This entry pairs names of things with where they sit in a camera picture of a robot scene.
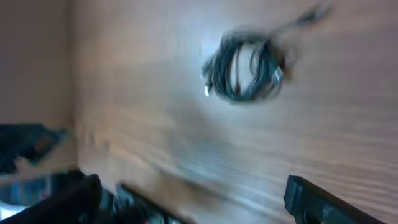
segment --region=black cable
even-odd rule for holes
[[[275,43],[275,37],[288,27],[307,26],[319,21],[331,8],[330,4],[323,3],[270,34],[239,31],[224,35],[219,49],[202,68],[202,75],[206,78],[205,95],[209,96],[214,88],[218,96],[232,102],[253,101],[268,96],[281,85],[285,67],[284,53]],[[252,82],[242,91],[239,82],[235,86],[231,83],[231,65],[241,47],[247,44],[254,45],[250,58]]]

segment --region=bundled cord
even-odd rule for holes
[[[330,4],[321,2],[308,10],[297,20],[275,29],[270,34],[260,32],[232,32],[225,35],[217,52],[206,61],[202,75],[206,79],[205,95],[214,89],[218,96],[232,102],[260,100],[280,87],[285,67],[282,49],[275,43],[281,31],[293,26],[307,26],[319,21],[330,11]],[[231,82],[231,66],[236,54],[244,45],[253,45],[250,57],[252,81],[245,90],[239,82]]]

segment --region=brown wooden surface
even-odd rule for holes
[[[273,100],[203,94],[200,68],[222,33],[271,29],[314,3],[77,1],[80,167],[199,223],[292,223],[289,174],[395,223],[398,1],[336,1],[330,17],[286,35],[298,60]]]

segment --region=cable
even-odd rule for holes
[[[210,96],[210,91],[214,89],[218,96],[231,102],[254,101],[267,97],[282,84],[285,68],[284,53],[276,44],[275,37],[288,27],[307,26],[319,21],[330,9],[331,4],[321,2],[297,20],[280,26],[270,34],[237,31],[224,35],[219,49],[202,68],[202,75],[206,78],[205,95]],[[239,82],[235,86],[231,83],[231,65],[235,55],[239,56],[243,45],[254,46],[249,66],[252,81],[245,90],[241,90]]]

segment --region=gray wall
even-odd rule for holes
[[[73,124],[67,1],[0,1],[0,123]],[[72,139],[39,167],[21,164],[19,177],[76,162]]]

